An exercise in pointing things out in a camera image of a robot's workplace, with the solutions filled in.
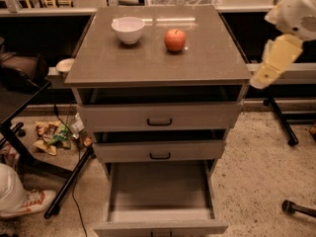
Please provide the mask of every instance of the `speckled floor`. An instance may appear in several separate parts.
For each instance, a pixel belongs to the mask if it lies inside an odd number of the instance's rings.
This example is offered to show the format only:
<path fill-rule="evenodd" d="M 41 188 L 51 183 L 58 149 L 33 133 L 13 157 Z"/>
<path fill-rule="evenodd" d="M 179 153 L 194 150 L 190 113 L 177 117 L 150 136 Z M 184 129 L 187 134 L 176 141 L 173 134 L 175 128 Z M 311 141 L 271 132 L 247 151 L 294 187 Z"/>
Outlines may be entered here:
<path fill-rule="evenodd" d="M 316 143 L 308 132 L 310 125 L 292 126 L 299 144 L 290 147 L 274 113 L 258 112 L 259 105 L 246 105 L 245 112 L 228 135 L 225 152 L 212 176 L 218 219 L 229 224 L 220 236 L 316 236 L 315 218 L 301 213 L 288 215 L 281 210 L 284 199 L 316 208 Z M 24 143 L 35 157 L 72 169 L 78 161 L 75 150 L 59 149 L 56 156 L 49 156 L 32 146 L 36 140 L 36 120 L 56 118 L 49 112 L 37 117 L 23 113 L 16 118 L 14 121 L 25 124 L 27 136 L 22 138 Z M 58 190 L 63 179 L 26 173 L 23 183 L 27 189 Z M 89 237 L 97 236 L 93 227 L 103 220 L 107 188 L 103 168 L 97 159 L 90 159 L 75 189 Z M 71 191 L 64 198 L 58 215 L 50 219 L 44 219 L 43 215 L 44 212 L 40 212 L 2 221 L 0 234 L 85 236 Z"/>

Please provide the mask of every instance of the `shoe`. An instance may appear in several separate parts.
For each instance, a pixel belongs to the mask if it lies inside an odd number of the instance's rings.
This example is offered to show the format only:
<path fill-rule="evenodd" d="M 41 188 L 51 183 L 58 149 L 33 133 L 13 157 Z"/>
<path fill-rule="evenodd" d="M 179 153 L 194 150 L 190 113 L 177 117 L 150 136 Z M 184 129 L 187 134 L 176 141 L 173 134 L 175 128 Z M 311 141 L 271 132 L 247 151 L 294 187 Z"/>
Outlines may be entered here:
<path fill-rule="evenodd" d="M 26 214 L 40 212 L 49 207 L 56 197 L 55 191 L 30 191 L 28 201 L 16 211 L 0 211 L 0 218 L 13 218 Z"/>

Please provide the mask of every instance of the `red apple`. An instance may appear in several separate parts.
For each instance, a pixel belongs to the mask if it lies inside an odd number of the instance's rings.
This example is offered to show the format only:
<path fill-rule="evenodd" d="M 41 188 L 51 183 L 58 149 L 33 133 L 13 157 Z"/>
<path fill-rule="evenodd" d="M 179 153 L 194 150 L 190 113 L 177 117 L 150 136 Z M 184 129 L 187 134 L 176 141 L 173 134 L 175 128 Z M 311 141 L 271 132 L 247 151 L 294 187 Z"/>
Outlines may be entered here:
<path fill-rule="evenodd" d="M 165 45 L 170 51 L 180 51 L 186 44 L 186 34 L 180 29 L 171 29 L 165 33 Z"/>

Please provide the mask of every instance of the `person's leg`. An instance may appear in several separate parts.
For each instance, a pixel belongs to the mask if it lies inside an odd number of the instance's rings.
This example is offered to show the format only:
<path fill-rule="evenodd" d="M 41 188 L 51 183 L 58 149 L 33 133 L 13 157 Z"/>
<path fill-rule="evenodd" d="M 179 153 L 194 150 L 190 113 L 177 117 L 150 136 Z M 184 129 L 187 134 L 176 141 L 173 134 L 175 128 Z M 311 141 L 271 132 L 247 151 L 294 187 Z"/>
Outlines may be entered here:
<path fill-rule="evenodd" d="M 0 163 L 0 218 L 11 218 L 46 209 L 55 191 L 26 191 L 18 174 Z"/>

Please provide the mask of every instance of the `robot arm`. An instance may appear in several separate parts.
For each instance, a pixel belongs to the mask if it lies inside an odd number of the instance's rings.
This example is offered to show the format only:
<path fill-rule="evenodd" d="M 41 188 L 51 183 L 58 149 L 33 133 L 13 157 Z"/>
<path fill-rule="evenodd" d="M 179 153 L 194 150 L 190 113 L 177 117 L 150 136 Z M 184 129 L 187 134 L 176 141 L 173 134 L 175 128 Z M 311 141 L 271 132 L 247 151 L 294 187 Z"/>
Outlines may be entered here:
<path fill-rule="evenodd" d="M 265 19 L 283 35 L 265 46 L 261 67 L 250 80 L 257 89 L 268 87 L 285 72 L 303 51 L 304 41 L 316 40 L 316 0 L 282 0 Z"/>

